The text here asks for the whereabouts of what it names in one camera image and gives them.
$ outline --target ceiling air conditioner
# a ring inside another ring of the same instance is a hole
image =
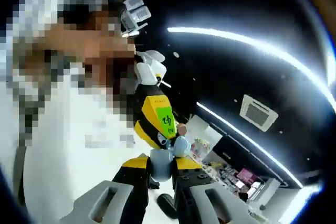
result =
[[[244,94],[239,115],[264,132],[271,127],[279,116],[277,112],[246,94]]]

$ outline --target yellow panel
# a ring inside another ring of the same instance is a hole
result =
[[[160,107],[171,106],[168,97],[164,94],[162,95],[152,95],[146,97],[145,102],[142,106],[142,113],[145,115],[147,120],[160,132],[163,131],[161,123],[158,120],[156,109]]]
[[[161,149],[142,129],[139,122],[136,122],[134,127],[135,132],[138,134],[138,136],[145,140],[152,148],[154,149]]]
[[[148,157],[136,157],[132,158],[125,163],[123,163],[122,167],[130,167],[130,168],[142,168],[146,169]]]
[[[192,159],[185,157],[177,157],[176,158],[177,169],[185,170],[185,169],[201,169],[201,165],[193,161]]]

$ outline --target ceiling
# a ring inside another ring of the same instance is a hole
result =
[[[144,2],[152,17],[135,39],[137,50],[153,49],[165,55],[164,81],[171,88],[161,86],[178,120],[186,121],[190,114],[199,115],[215,124],[221,134],[230,136],[224,136],[214,151],[224,158],[223,152],[229,155],[237,169],[246,167],[264,178],[277,174],[284,180],[283,185],[298,187],[288,173],[254,144],[197,106],[199,102],[246,134],[304,185],[316,181],[318,173],[312,173],[313,179],[304,177],[306,172],[321,168],[323,145],[331,138],[335,118],[332,106],[302,71],[274,57],[271,50],[230,37],[238,34],[272,44],[295,57],[325,84],[326,64],[321,45],[300,3],[297,0]],[[168,27],[211,28],[232,34],[223,38],[170,33]],[[268,131],[262,132],[239,116],[244,94],[279,114]]]

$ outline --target green sticker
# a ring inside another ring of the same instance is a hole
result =
[[[156,108],[156,113],[158,119],[161,123],[163,132],[161,132],[165,137],[176,135],[176,125],[175,118],[173,116],[173,111],[171,107],[160,107]]]

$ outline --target light blue object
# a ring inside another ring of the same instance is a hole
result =
[[[175,157],[185,157],[190,148],[191,145],[188,140],[183,136],[179,136],[175,141],[173,154]]]
[[[152,177],[157,182],[165,182],[172,176],[174,156],[171,150],[151,150]]]

